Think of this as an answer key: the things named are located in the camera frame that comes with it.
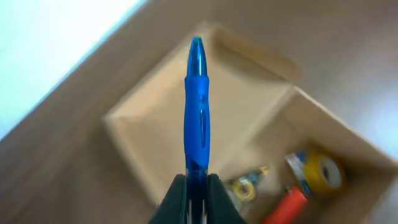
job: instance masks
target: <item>cardboard box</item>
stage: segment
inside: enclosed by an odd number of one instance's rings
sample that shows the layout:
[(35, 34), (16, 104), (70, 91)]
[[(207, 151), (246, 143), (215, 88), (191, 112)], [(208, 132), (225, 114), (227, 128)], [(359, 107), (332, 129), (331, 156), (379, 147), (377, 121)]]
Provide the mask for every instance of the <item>cardboard box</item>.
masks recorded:
[(338, 157), (353, 175), (345, 192), (327, 202), (314, 200), (310, 215), (300, 220), (365, 221), (393, 182), (397, 163), (295, 86), (300, 69), (293, 61), (214, 24), (189, 35), (104, 119), (149, 200), (157, 205), (174, 176), (185, 173), (183, 80), (194, 35), (204, 40), (210, 78), (209, 172), (230, 178), (264, 164), (273, 170), (248, 221), (264, 216), (262, 202), (292, 182), (284, 156), (308, 142)]

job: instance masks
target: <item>pen tip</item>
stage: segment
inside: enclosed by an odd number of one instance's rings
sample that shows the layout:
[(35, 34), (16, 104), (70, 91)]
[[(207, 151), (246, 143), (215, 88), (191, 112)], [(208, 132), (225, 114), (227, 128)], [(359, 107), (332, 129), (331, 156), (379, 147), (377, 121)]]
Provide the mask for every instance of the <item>pen tip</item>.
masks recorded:
[(205, 48), (200, 37), (194, 37), (189, 51), (187, 75), (206, 75), (207, 64)]

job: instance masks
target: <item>pen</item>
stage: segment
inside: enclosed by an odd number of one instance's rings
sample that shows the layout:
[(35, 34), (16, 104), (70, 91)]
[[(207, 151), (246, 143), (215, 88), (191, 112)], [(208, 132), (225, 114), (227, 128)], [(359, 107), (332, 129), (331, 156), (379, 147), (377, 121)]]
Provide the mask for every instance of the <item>pen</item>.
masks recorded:
[(209, 78), (205, 49), (194, 37), (185, 77), (184, 151), (187, 173), (188, 223), (206, 218), (207, 169), (210, 154)]

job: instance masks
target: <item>orange object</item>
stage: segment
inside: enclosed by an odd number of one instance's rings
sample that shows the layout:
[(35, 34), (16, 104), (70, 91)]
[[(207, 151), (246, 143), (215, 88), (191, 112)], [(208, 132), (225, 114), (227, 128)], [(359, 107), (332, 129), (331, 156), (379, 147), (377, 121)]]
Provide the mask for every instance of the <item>orange object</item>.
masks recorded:
[(288, 224), (307, 205), (307, 199), (301, 190), (292, 187), (291, 192), (286, 195), (275, 211), (262, 221), (262, 224)]

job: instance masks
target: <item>tape roll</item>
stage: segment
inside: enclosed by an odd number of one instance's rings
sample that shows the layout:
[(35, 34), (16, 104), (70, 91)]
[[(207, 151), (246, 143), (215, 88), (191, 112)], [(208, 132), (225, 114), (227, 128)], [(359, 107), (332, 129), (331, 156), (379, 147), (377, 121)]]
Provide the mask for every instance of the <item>tape roll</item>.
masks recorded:
[(317, 194), (330, 194), (345, 185), (340, 164), (324, 154), (309, 154), (303, 172), (309, 187)]

